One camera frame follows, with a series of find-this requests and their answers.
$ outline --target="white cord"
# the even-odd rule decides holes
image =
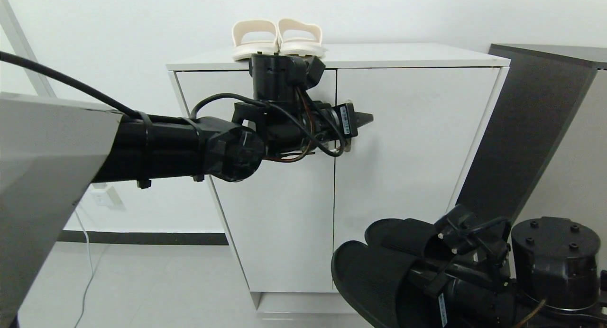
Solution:
[[[82,220],[80,220],[80,215],[78,215],[78,211],[74,210],[74,214],[76,214],[76,219],[78,219],[78,224],[80,224],[80,228],[82,228],[82,232],[84,233],[84,237],[86,238],[86,253],[89,255],[89,266],[91,266],[91,278],[89,279],[89,283],[86,285],[86,289],[84,289],[84,295],[82,295],[82,311],[80,311],[80,317],[74,328],[78,327],[80,324],[80,320],[82,316],[84,316],[84,302],[86,300],[86,293],[89,291],[89,287],[91,286],[91,282],[93,282],[93,276],[95,276],[95,269],[93,269],[93,260],[91,260],[91,241],[89,240],[89,233],[84,229],[84,225],[82,224]]]

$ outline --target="cabinet top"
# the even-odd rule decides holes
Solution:
[[[327,69],[391,67],[501,67],[510,60],[434,43],[323,45]],[[232,47],[204,52],[175,63],[169,71],[248,70],[248,61],[234,62]]]

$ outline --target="cabinet door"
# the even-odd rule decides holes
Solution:
[[[447,211],[498,71],[338,70],[338,102],[351,100],[375,120],[336,159],[336,248],[364,241],[375,220],[433,223]]]
[[[335,102],[335,71],[309,91]],[[189,109],[221,92],[252,95],[248,71],[183,72]],[[205,106],[199,117],[231,119],[233,100]],[[331,292],[334,158],[307,156],[293,164],[263,161],[239,183],[214,179],[219,201],[252,292]]]

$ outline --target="white sandal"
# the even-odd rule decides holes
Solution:
[[[274,40],[258,40],[242,42],[247,33],[269,32],[274,34]],[[239,21],[232,27],[232,40],[234,40],[234,50],[232,59],[241,60],[251,58],[252,54],[262,52],[263,54],[274,54],[278,52],[278,30],[276,25],[269,20],[255,19]]]
[[[302,30],[314,36],[310,38],[285,39],[287,30]],[[278,21],[278,32],[280,39],[280,54],[288,55],[315,55],[323,56],[325,49],[322,47],[322,29],[316,24],[306,24],[294,19],[282,19]]]

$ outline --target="floor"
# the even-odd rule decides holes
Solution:
[[[78,328],[368,328],[358,315],[258,315],[228,246],[91,244],[95,278]],[[90,276],[86,246],[57,242],[21,328],[71,328]]]

